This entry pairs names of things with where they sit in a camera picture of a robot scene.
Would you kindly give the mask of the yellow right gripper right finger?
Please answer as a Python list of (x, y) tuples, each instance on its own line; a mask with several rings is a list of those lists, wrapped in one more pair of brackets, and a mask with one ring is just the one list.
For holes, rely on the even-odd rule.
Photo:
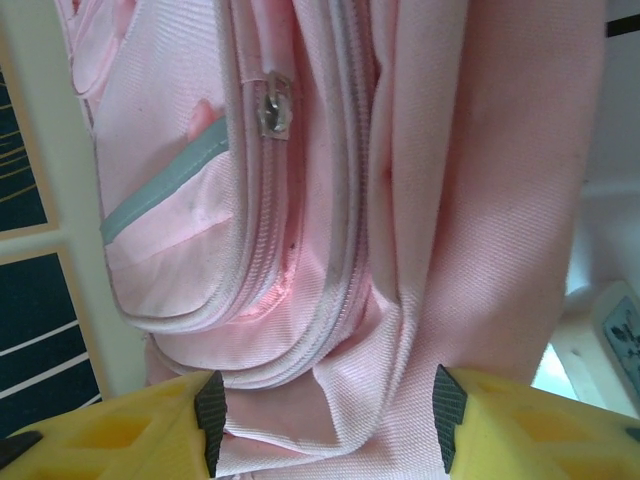
[(438, 366), (432, 394), (452, 479), (639, 477), (637, 419), (467, 369)]

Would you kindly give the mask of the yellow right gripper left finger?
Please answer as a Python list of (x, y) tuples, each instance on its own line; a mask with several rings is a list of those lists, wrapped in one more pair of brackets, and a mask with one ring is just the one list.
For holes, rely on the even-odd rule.
[(227, 414), (220, 372), (176, 377), (1, 441), (4, 479), (213, 479)]

